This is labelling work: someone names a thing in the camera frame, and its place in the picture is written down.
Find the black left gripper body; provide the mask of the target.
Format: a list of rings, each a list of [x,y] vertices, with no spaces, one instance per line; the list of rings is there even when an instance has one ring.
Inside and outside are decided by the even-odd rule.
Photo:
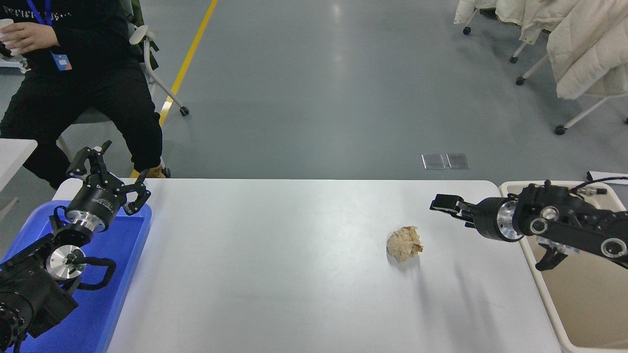
[[[124,185],[114,181],[83,185],[68,205],[68,221],[77,223],[91,215],[97,217],[98,224],[110,225],[119,208],[126,203],[126,195],[116,193]]]

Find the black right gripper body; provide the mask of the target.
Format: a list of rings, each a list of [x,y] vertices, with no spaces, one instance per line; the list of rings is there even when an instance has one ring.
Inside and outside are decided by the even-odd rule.
[[[497,225],[497,214],[503,198],[486,198],[472,206],[472,217],[475,229],[487,239],[503,241],[502,233]]]

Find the person's hand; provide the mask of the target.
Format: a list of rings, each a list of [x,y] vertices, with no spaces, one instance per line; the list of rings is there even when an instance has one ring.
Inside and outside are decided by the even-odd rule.
[[[40,23],[11,23],[1,29],[1,42],[17,54],[58,47],[60,43],[52,26]]]

